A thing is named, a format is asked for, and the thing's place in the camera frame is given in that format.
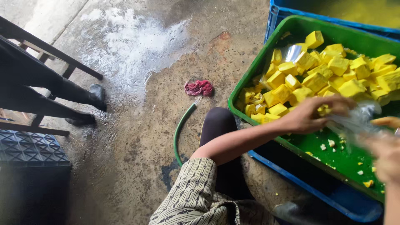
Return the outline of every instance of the red cloth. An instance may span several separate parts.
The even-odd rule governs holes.
[[[200,95],[210,97],[212,94],[212,84],[208,80],[196,80],[195,83],[190,84],[186,82],[185,93],[188,95]]]

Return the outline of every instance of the concrete floor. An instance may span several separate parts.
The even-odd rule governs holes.
[[[195,101],[183,85],[208,79],[215,87],[215,95],[201,100],[182,130],[179,151],[187,159],[198,146],[206,112],[227,107],[262,48],[268,2],[0,0],[1,16],[105,76],[98,81],[76,70],[70,79],[84,88],[102,84],[107,113],[57,100],[93,113],[95,127],[43,120],[71,131],[57,137],[72,161],[67,224],[148,223],[179,172],[173,134]],[[63,62],[47,65],[57,71]],[[250,190],[269,210],[302,193],[247,155],[243,166]]]

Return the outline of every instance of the shoe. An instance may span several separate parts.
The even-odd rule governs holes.
[[[74,120],[74,119],[70,119],[70,118],[65,118],[65,121],[67,121],[67,123],[72,124],[77,127],[96,123],[96,120],[94,119],[94,116],[92,114],[87,114],[87,116],[82,117],[82,119]]]
[[[94,103],[92,104],[94,107],[97,109],[106,112],[107,111],[107,104],[106,104],[106,98],[104,95],[104,88],[99,85],[99,84],[91,84],[89,88],[89,92],[94,94],[97,99],[94,100]]]

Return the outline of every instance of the black boot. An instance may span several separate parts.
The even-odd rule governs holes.
[[[72,124],[77,127],[96,123],[94,116],[89,113],[82,113],[82,117],[79,119],[65,118],[65,121],[67,121],[69,124]]]
[[[65,79],[60,90],[57,90],[56,96],[72,102],[89,104],[101,111],[107,110],[104,89],[98,84],[92,84],[90,91],[83,89],[74,82]]]

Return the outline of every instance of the leg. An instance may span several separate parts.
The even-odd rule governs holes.
[[[236,131],[233,114],[226,108],[212,108],[204,119],[200,146],[223,134]],[[254,199],[244,180],[240,157],[218,166],[215,191],[235,199]]]
[[[0,36],[0,69],[5,82],[33,87],[43,87],[52,95],[69,101],[90,104],[105,111],[104,90],[98,85],[87,91],[72,81],[63,78],[41,61]]]
[[[0,108],[51,117],[69,118],[83,121],[86,124],[94,123],[94,118],[91,114],[68,108],[46,98],[30,87],[18,84],[0,85]]]

